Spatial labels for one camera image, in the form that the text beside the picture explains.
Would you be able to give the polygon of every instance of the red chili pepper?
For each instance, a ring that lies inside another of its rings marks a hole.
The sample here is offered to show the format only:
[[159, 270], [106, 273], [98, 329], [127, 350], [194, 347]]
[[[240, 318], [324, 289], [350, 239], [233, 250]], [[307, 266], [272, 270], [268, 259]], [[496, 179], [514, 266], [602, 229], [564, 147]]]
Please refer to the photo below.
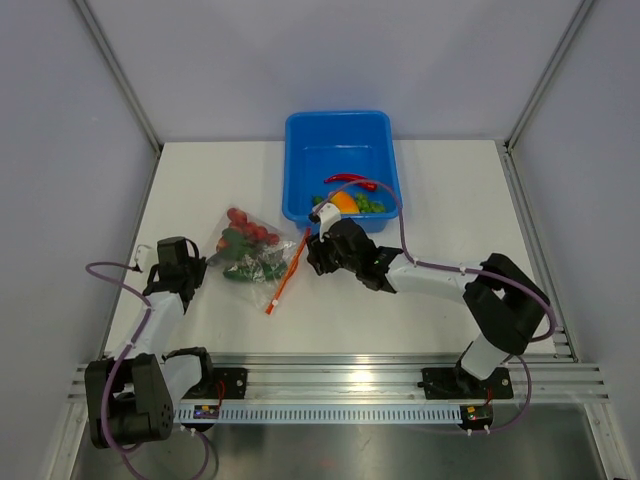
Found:
[[[353, 182], [354, 180], [366, 180], [367, 177], [363, 177], [362, 175], [356, 175], [355, 173], [339, 173], [337, 175], [333, 175], [327, 178], [324, 183], [332, 183], [332, 182]], [[375, 183], [358, 183], [358, 187], [364, 188], [367, 192], [375, 192], [378, 188], [378, 185]]]

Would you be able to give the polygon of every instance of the white table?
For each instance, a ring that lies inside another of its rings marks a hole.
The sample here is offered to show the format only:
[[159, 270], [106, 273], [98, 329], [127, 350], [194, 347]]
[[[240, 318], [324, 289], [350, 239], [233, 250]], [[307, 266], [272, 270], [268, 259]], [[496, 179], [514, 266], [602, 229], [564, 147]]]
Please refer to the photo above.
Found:
[[[395, 142], [398, 174], [412, 253], [451, 261], [484, 260], [492, 252], [531, 265], [496, 146], [492, 141]], [[229, 204], [237, 204], [283, 230], [283, 142], [169, 143], [165, 145], [136, 244], [183, 235], [203, 255], [214, 251], [212, 230]], [[399, 245], [397, 221], [372, 235], [378, 245]], [[144, 288], [146, 274], [127, 283]], [[419, 294], [372, 292], [352, 274], [317, 277], [300, 267], [271, 316], [216, 289], [205, 278], [167, 351], [203, 346], [232, 354], [458, 354], [479, 330], [466, 307]], [[106, 350], [125, 338], [140, 301], [123, 293]], [[547, 329], [546, 321], [539, 332]], [[551, 340], [529, 353], [555, 353]]]

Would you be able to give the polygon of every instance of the blue plastic container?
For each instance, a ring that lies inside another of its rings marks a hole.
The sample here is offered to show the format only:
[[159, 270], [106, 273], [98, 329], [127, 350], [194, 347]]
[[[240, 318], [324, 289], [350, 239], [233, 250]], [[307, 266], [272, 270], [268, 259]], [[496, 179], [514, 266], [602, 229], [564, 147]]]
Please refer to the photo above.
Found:
[[[387, 115], [377, 111], [302, 112], [287, 119], [284, 216], [299, 228], [312, 226], [312, 198], [326, 198], [342, 185], [344, 182], [324, 183], [338, 173], [355, 173], [383, 182], [402, 201]], [[369, 200], [385, 206], [385, 213], [345, 215], [367, 232], [383, 230], [398, 216], [393, 198], [383, 188], [367, 192], [354, 185], [346, 191], [354, 198], [356, 193], [365, 193]]]

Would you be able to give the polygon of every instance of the gray floor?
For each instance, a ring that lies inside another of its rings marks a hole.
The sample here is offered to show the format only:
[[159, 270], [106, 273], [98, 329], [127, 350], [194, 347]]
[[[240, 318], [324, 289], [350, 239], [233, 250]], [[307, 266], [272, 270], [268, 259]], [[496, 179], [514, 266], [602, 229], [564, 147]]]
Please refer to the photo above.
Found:
[[[498, 419], [513, 413], [503, 407]], [[221, 425], [208, 432], [216, 454], [201, 478], [605, 478], [586, 417], [576, 407], [533, 407], [516, 428], [489, 437], [467, 438], [451, 434], [452, 428], [442, 433], [442, 427], [431, 426]], [[131, 462], [149, 479], [182, 480], [195, 474], [202, 459], [202, 444], [175, 432], [166, 442], [143, 446]], [[133, 477], [112, 451], [85, 442], [73, 478]]]

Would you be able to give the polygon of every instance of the bag of vegetables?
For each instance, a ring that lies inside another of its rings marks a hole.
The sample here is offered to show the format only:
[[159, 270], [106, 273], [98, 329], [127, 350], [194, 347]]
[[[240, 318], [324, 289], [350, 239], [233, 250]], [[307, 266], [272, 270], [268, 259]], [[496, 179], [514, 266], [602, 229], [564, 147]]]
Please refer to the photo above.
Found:
[[219, 235], [216, 253], [207, 265], [220, 271], [232, 293], [270, 312], [302, 236], [281, 232], [237, 207], [227, 210], [214, 234]]

